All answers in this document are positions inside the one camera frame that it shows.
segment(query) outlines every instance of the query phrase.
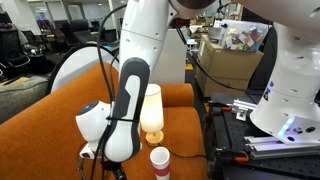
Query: white cup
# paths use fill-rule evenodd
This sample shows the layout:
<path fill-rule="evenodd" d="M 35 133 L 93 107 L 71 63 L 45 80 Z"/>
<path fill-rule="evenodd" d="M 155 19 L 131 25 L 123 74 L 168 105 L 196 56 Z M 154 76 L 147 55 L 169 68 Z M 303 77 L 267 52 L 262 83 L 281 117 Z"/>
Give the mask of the white cup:
<path fill-rule="evenodd" d="M 165 147 L 156 147 L 151 151 L 150 160 L 157 180 L 170 179 L 170 152 Z"/>

